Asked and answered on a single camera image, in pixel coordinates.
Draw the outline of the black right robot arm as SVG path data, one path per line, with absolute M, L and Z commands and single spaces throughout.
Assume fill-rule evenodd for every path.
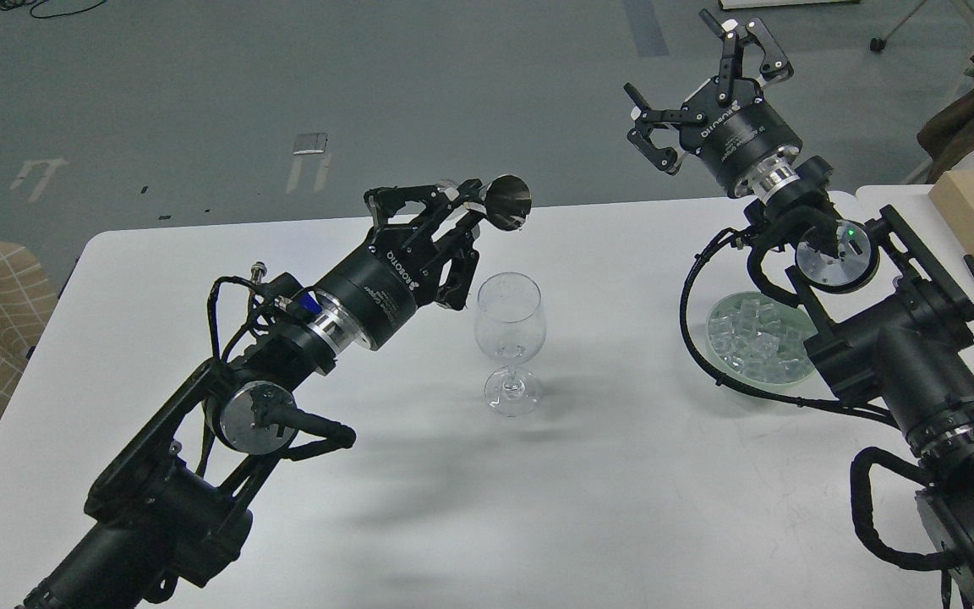
M 892 425 L 910 448 L 912 462 L 877 447 L 854 457 L 856 536 L 882 562 L 938 572 L 943 604 L 957 587 L 974 608 L 974 374 L 961 358 L 974 342 L 974 304 L 894 207 L 864 223 L 842 218 L 827 190 L 831 166 L 797 161 L 801 139 L 763 91 L 793 75 L 765 23 L 699 15 L 720 42 L 715 74 L 677 109 L 625 88 L 627 139 L 647 161 L 673 176 L 684 155 L 696 157 L 728 197 L 747 200 L 747 226 L 716 233 L 681 289 L 687 352 L 716 384 L 773 400 L 708 362 L 688 329 L 700 271 L 725 246 L 747 248 L 755 288 L 814 324 L 804 348 L 834 394 L 784 402 Z

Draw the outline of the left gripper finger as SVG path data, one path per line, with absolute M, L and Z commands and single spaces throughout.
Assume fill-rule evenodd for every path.
M 434 239 L 441 224 L 466 204 L 479 203 L 475 190 L 482 185 L 476 178 L 464 184 L 426 184 L 409 188 L 376 188 L 364 193 L 374 219 L 364 247 L 372 255 L 474 255 L 474 227 L 483 213 L 468 212 L 444 236 Z M 406 223 L 391 220 L 409 203 L 420 203 L 423 210 Z
M 470 294 L 479 252 L 474 240 L 479 236 L 476 222 L 457 225 L 430 244 L 430 257 L 420 269 L 419 305 L 438 304 L 449 310 L 463 310 Z

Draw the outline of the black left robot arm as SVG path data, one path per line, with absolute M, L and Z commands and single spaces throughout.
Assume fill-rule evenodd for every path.
M 316 283 L 213 282 L 210 358 L 98 475 L 93 528 L 23 608 L 135 608 L 181 581 L 205 586 L 239 558 L 249 505 L 282 460 L 354 446 L 351 427 L 303 411 L 293 391 L 351 344 L 378 350 L 426 305 L 462 309 L 491 217 L 478 178 L 367 190 L 364 204 L 364 242 Z

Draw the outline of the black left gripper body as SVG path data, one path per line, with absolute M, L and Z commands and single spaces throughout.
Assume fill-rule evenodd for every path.
M 372 351 L 389 342 L 440 285 L 438 247 L 413 227 L 371 228 L 364 242 L 316 284 L 358 324 Z

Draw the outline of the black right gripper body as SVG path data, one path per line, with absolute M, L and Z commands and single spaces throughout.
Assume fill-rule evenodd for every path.
M 703 116 L 703 123 L 681 127 L 681 147 L 698 157 L 731 198 L 752 192 L 747 174 L 759 162 L 777 156 L 795 161 L 802 150 L 802 139 L 765 101 L 756 80 L 736 80 L 724 106 L 718 85 L 704 81 L 682 105 Z

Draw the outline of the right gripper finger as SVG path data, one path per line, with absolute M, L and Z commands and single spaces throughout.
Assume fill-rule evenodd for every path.
M 735 22 L 733 19 L 719 22 L 708 10 L 701 10 L 699 17 L 720 39 L 718 72 L 714 76 L 716 101 L 719 104 L 727 104 L 734 99 L 735 83 L 742 78 L 745 47 L 749 45 L 760 47 L 763 52 L 758 86 L 787 81 L 795 74 L 787 54 L 758 17 L 745 22 Z
M 672 146 L 658 147 L 653 142 L 653 133 L 658 129 L 671 127 L 695 127 L 706 123 L 707 114 L 699 109 L 653 109 L 631 82 L 625 84 L 625 92 L 633 101 L 633 127 L 627 131 L 627 141 L 654 168 L 669 176 L 679 173 L 681 155 Z

